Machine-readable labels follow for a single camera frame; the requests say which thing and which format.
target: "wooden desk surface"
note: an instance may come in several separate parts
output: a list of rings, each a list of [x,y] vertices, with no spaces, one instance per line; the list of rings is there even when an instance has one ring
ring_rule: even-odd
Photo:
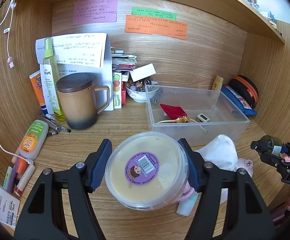
[[[19,213],[30,190],[44,168],[54,171],[69,169],[75,163],[84,161],[89,153],[97,150],[103,138],[113,143],[113,149],[131,135],[148,130],[145,104],[136,103],[127,97],[126,105],[114,112],[100,114],[97,123],[87,130],[75,130],[72,133],[60,133],[45,140],[35,159],[36,170],[21,197]],[[249,158],[254,162],[253,180],[260,190],[266,204],[269,204],[282,188],[280,175],[276,169],[260,161],[256,151],[250,149],[252,140],[264,135],[262,129],[251,120],[250,125],[235,144],[239,157]],[[194,212],[188,217],[176,213],[177,204],[154,212],[135,211],[124,207],[108,191],[105,180],[90,195],[93,209],[99,224],[108,240],[124,239],[184,239],[192,222]],[[71,214],[68,192],[63,190],[64,213],[70,234],[77,236]],[[214,234],[222,232],[226,203],[220,206]]]

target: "round plastic container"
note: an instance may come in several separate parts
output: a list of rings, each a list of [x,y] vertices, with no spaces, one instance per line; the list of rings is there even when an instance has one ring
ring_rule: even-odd
[[[124,206],[144,211],[176,202],[187,177],[185,151],[160,132],[143,132],[123,141],[105,169],[111,194]]]

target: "gold hair clip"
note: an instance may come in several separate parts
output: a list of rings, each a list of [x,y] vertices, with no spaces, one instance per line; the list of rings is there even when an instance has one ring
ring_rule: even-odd
[[[175,120],[163,120],[158,123],[187,123],[187,122],[197,122],[197,121],[191,119],[188,116],[180,116],[179,118]]]

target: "dark glass bottle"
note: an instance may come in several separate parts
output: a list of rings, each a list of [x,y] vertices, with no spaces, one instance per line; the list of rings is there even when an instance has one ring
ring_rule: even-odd
[[[264,135],[258,141],[251,143],[251,149],[256,150],[258,153],[266,152],[279,156],[282,149],[282,141],[280,138]]]

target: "purple round label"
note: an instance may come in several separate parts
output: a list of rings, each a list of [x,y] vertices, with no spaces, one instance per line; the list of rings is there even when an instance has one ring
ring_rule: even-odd
[[[150,182],[158,173],[159,162],[150,152],[140,152],[133,155],[125,166],[126,179],[136,185]]]

